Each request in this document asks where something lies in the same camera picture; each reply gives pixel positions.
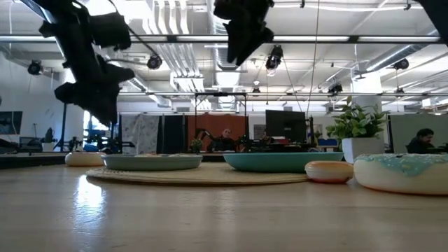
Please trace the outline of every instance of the plate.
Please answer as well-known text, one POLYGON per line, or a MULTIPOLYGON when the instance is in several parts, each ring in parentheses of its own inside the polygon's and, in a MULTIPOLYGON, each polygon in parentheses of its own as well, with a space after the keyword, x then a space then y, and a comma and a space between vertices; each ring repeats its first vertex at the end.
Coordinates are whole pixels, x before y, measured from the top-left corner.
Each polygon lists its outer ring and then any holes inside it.
POLYGON ((202 161, 201 155, 103 155, 107 168, 120 171, 176 171, 197 168, 202 161))
POLYGON ((311 161, 341 161, 344 153, 232 153, 225 161, 241 172, 305 173, 311 161))

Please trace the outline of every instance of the white pot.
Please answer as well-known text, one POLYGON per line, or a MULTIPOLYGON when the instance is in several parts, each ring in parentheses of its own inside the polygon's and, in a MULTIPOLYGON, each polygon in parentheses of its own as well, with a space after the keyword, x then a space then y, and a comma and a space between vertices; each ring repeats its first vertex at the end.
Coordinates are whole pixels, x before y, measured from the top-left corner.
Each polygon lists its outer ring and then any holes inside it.
POLYGON ((42 143, 42 151, 43 152, 53 152, 54 147, 55 147, 55 143, 42 143))
POLYGON ((384 142, 377 138, 350 138, 342 140, 345 161, 353 164, 362 154, 384 153, 384 142))

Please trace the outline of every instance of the orange wall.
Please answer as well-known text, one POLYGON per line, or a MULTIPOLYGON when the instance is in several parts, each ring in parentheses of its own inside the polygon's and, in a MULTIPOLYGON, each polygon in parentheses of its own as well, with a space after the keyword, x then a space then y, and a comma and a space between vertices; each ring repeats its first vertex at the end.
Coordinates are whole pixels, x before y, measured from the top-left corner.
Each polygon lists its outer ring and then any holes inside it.
MULTIPOLYGON (((232 131, 230 137, 238 140, 238 137, 244 135, 244 116, 240 115, 209 115, 202 114, 197 116, 197 128, 206 129, 214 137, 219 137, 224 129, 232 131)), ((195 137, 195 116, 188 116, 188 145, 195 137)), ((204 137, 202 150, 205 151, 210 144, 210 138, 204 137)))

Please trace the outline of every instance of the small plant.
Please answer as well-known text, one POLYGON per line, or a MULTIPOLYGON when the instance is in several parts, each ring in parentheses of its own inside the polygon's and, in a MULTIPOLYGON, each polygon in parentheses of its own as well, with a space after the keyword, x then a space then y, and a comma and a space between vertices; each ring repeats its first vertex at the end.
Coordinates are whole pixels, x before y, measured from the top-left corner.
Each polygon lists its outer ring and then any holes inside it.
POLYGON ((51 127, 48 128, 47 133, 45 133, 45 137, 41 139, 42 143, 54 143, 56 139, 53 138, 53 129, 51 127))
POLYGON ((378 105, 373 106, 374 113, 366 113, 365 108, 357 104, 352 104, 351 97, 342 108, 342 115, 336 115, 335 125, 327 126, 329 137, 336 138, 339 142, 342 139, 354 137, 378 137, 378 133, 384 131, 382 126, 386 122, 385 112, 378 112, 378 105))
POLYGON ((320 137, 322 137, 322 133, 319 132, 319 131, 316 131, 316 132, 314 133, 314 137, 316 137, 317 139, 319 139, 320 137))
POLYGON ((202 149, 202 141, 199 139, 193 139, 191 141, 191 151, 198 154, 202 149))

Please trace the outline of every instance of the glazed donut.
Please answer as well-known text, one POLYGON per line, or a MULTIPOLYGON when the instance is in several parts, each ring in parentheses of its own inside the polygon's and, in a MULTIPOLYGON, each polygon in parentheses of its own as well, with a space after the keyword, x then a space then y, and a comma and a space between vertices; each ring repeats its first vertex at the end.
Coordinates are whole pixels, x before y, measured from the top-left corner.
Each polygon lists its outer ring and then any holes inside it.
POLYGON ((353 165, 340 161, 313 161, 305 165, 309 179, 319 183, 346 183, 353 177, 353 165))
POLYGON ((65 164, 69 167, 100 167, 104 166, 101 158, 104 153, 75 152, 65 156, 65 164))
POLYGON ((355 161, 354 173, 356 180, 366 188, 392 193, 448 195, 446 155, 362 155, 355 161))

